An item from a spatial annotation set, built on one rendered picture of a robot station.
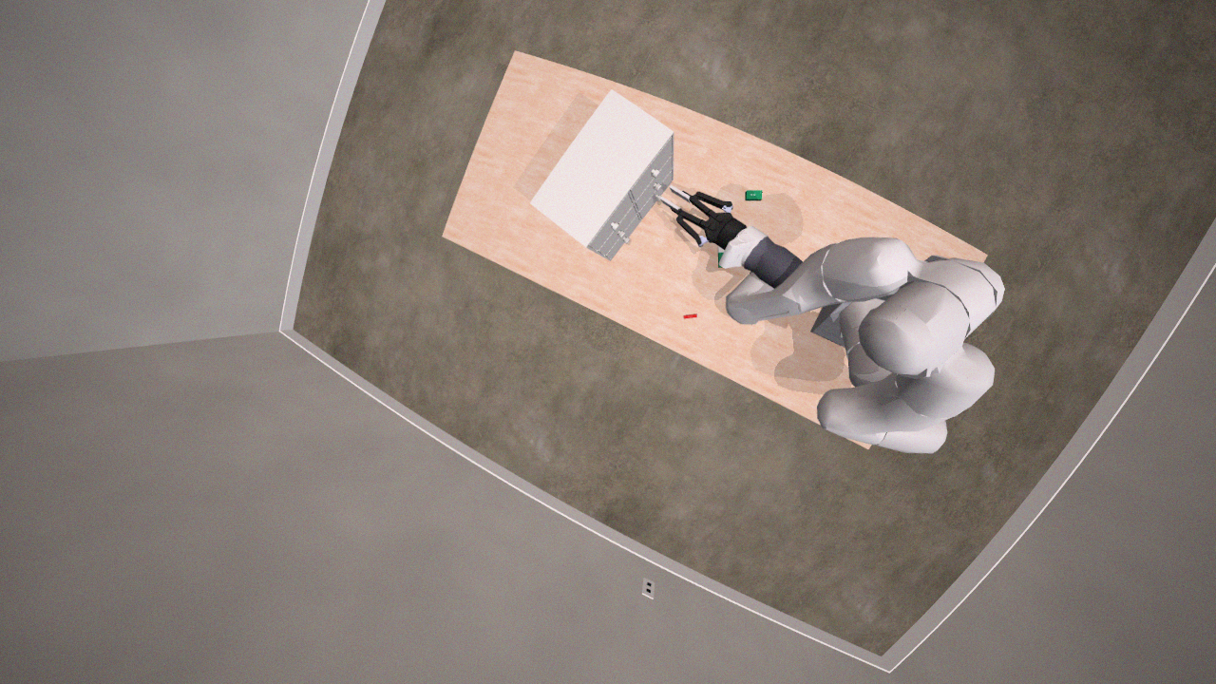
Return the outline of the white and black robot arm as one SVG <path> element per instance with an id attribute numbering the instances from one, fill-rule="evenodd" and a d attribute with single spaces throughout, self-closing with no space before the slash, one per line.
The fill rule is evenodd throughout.
<path id="1" fill-rule="evenodd" d="M 803 260 L 754 226 L 737 236 L 717 260 L 754 270 L 726 297 L 734 323 L 852 302 L 840 312 L 840 337 L 854 387 L 818 400 L 826 431 L 901 453 L 938 453 L 945 420 L 992 387 L 989 357 L 964 343 L 1006 290 L 984 260 L 917 260 L 893 237 L 844 239 Z"/>

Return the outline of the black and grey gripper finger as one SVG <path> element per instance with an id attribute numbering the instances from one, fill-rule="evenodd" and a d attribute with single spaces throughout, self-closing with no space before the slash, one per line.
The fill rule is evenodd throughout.
<path id="1" fill-rule="evenodd" d="M 709 218 L 713 215 L 713 219 L 716 219 L 717 222 L 724 222 L 722 217 L 717 215 L 715 213 L 715 211 L 713 211 L 711 208 L 709 208 L 705 204 L 703 204 L 702 200 L 704 200 L 704 202 L 708 203 L 708 204 L 711 204 L 711 206 L 715 206 L 715 207 L 722 209 L 724 212 L 732 212 L 732 208 L 733 208 L 732 207 L 732 200 L 717 200 L 717 198 L 713 198 L 713 196 L 709 196 L 705 192 L 700 192 L 700 191 L 696 191 L 696 195 L 692 196 L 688 192 L 680 191 L 680 189 L 675 189 L 674 186 L 670 186 L 670 189 L 672 189 L 672 192 L 675 195 L 679 195 L 679 198 L 687 200 L 688 203 L 692 203 L 693 206 L 696 206 L 696 208 L 698 208 L 699 211 L 702 211 Z"/>
<path id="2" fill-rule="evenodd" d="M 679 214 L 677 218 L 676 218 L 676 222 L 679 222 L 679 224 L 680 224 L 681 228 L 683 228 L 686 231 L 688 231 L 688 234 L 691 235 L 691 237 L 696 239 L 696 245 L 698 245 L 699 247 L 702 247 L 703 245 L 705 245 L 706 242 L 709 242 L 709 240 L 706 237 L 699 237 L 698 234 L 696 232 L 694 228 L 691 228 L 687 224 L 687 222 L 693 222 L 693 224 L 696 224 L 696 226 L 699 226 L 703 230 L 704 230 L 704 228 L 708 228 L 708 229 L 711 229 L 713 231 L 715 231 L 716 228 L 715 228 L 715 225 L 713 225 L 711 222 L 705 222 L 703 219 L 698 219 L 694 214 L 688 214 L 687 212 L 682 211 L 679 206 L 672 204 L 671 200 L 665 200 L 665 198 L 660 198 L 660 200 L 663 200 L 663 203 L 665 206 L 672 208 L 672 212 L 675 214 Z M 683 219 L 687 220 L 687 222 L 685 222 Z"/>

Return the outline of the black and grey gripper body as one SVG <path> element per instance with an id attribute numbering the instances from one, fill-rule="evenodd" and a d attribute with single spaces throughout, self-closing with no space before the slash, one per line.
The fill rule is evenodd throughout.
<path id="1" fill-rule="evenodd" d="M 713 219 L 711 215 L 711 219 L 708 219 L 706 222 L 711 222 L 716 229 L 713 231 L 711 229 L 704 228 L 705 239 L 708 239 L 710 243 L 715 243 L 717 247 L 725 250 L 731 239 L 737 237 L 743 229 L 747 229 L 747 225 L 744 222 L 734 219 L 730 212 L 716 214 L 722 217 L 724 222 L 717 222 L 716 219 Z"/>

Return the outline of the grey chest of drawers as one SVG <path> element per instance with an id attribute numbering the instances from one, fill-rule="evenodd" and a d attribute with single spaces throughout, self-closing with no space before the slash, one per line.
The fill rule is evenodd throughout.
<path id="1" fill-rule="evenodd" d="M 530 204 L 582 247 L 612 260 L 589 245 L 627 194 L 642 220 L 630 190 L 670 138 L 674 180 L 672 129 L 610 89 Z"/>

